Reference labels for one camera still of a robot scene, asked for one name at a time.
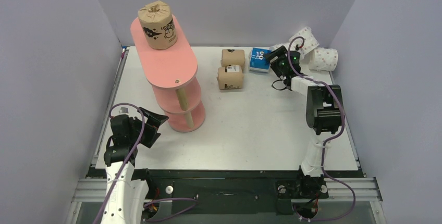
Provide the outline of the blue roll sideways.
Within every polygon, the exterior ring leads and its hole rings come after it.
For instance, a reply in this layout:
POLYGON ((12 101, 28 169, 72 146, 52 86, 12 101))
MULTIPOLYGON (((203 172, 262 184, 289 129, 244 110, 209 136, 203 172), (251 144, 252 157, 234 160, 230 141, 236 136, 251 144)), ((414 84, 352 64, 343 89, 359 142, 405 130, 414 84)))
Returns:
POLYGON ((269 63, 264 58, 271 51, 264 48, 253 47, 250 52, 249 70, 254 72, 269 73, 269 63))

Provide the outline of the white dotted roll top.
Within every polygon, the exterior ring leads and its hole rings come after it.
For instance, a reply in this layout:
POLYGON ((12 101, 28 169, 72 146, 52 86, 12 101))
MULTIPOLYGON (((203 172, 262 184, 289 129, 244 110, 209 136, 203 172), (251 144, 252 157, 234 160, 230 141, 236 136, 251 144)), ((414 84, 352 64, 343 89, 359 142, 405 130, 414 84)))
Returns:
POLYGON ((297 36, 301 36, 304 38, 304 45, 298 50, 301 59, 303 59, 306 54, 310 53, 312 50, 319 46, 319 42, 313 35, 310 27, 302 28, 288 40, 288 43, 290 43, 297 36))

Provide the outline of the white dotted roll left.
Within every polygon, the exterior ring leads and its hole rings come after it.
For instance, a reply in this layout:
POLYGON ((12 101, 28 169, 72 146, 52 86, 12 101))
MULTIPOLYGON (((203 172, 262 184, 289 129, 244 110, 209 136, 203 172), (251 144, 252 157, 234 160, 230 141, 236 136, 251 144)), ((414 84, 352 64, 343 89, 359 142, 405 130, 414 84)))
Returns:
POLYGON ((285 50, 285 53, 289 50, 289 43, 275 44, 275 45, 271 46, 271 47, 269 48, 269 50, 270 50, 271 52, 273 52, 273 51, 279 49, 281 46, 284 46, 284 48, 286 49, 286 50, 285 50))

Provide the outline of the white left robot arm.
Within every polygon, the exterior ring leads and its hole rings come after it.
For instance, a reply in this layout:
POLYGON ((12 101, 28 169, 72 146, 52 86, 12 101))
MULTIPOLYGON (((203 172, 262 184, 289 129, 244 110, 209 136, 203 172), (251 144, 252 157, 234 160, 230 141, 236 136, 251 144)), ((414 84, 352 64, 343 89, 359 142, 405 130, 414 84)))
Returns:
POLYGON ((155 193, 155 183, 148 178, 132 178, 137 146, 151 148, 160 137, 159 127, 169 118, 142 107, 141 117, 129 115, 129 104, 120 104, 120 112, 110 117, 112 135, 105 153, 106 195, 94 223, 140 223, 145 198, 155 193))

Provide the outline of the white dotted roll right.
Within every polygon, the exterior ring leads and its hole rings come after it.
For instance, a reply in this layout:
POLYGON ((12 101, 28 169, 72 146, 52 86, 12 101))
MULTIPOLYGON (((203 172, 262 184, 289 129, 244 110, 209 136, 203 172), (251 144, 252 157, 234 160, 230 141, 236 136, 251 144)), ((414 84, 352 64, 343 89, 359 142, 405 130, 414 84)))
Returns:
POLYGON ((333 48, 317 47, 308 53, 310 70, 334 71, 338 64, 338 51, 333 48))

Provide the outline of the pink three-tier shelf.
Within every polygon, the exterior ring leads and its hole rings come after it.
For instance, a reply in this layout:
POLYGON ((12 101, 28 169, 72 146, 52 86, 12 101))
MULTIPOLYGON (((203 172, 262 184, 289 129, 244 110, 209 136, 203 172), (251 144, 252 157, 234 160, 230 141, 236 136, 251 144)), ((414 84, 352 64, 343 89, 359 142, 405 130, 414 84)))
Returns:
POLYGON ((202 125, 205 108, 196 78, 197 58, 177 19, 174 19, 177 42, 166 50, 148 45, 139 19, 131 24, 131 34, 145 77, 168 123, 178 132, 191 132, 202 125))

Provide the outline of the brown paper roll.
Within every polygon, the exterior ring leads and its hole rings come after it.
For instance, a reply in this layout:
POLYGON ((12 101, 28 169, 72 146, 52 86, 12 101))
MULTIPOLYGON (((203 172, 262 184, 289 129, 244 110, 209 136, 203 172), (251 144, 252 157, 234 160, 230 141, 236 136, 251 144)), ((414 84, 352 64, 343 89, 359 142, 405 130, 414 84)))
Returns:
POLYGON ((175 23, 170 6, 155 1, 138 10, 143 33, 148 45, 153 49, 168 49, 177 41, 175 23))

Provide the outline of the brown wrapped roll rear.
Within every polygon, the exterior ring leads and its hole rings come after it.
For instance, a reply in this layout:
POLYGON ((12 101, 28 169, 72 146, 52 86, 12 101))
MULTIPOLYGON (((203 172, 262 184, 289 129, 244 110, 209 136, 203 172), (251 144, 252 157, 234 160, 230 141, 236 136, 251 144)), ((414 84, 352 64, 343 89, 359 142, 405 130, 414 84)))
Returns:
POLYGON ((244 71, 245 68, 245 52, 242 49, 223 49, 220 60, 222 67, 229 65, 239 65, 244 71))

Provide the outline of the brown roll front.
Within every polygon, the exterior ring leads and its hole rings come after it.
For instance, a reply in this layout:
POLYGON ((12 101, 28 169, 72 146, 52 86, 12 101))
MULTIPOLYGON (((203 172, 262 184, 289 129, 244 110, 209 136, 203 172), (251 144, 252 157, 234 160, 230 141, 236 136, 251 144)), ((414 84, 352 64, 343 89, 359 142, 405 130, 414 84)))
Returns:
POLYGON ((220 90, 242 89, 243 79, 243 71, 239 65, 229 65, 218 68, 217 81, 220 90))

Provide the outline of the white dotted roll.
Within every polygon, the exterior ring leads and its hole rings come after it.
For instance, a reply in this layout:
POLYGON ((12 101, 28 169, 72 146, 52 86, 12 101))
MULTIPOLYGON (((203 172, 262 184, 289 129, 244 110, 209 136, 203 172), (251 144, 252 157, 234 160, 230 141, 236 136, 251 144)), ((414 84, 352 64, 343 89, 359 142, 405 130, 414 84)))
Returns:
POLYGON ((319 42, 313 35, 310 27, 302 28, 288 40, 288 43, 290 43, 297 36, 301 36, 304 38, 304 45, 298 50, 301 59, 303 59, 306 54, 310 53, 312 50, 319 46, 319 42))
POLYGON ((338 64, 338 51, 333 48, 317 47, 308 53, 310 70, 334 71, 338 64))
POLYGON ((289 43, 275 44, 275 45, 271 46, 271 47, 269 48, 269 50, 270 50, 271 52, 273 52, 273 51, 279 49, 281 46, 284 46, 284 48, 286 49, 286 50, 285 50, 285 53, 289 50, 289 43))

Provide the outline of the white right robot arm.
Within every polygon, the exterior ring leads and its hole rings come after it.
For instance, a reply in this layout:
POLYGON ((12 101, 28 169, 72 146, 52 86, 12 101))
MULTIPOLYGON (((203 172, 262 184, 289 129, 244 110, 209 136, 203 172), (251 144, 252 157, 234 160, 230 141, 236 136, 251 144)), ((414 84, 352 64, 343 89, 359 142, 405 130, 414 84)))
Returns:
POLYGON ((300 169, 304 175, 294 182, 295 192, 308 196, 315 189, 311 178, 324 175, 324 162, 331 139, 343 134, 345 117, 342 92, 339 85, 326 85, 322 81, 301 73, 300 53, 293 51, 287 56, 284 46, 263 55, 272 71, 279 77, 285 88, 306 97, 306 124, 311 129, 310 142, 300 169))

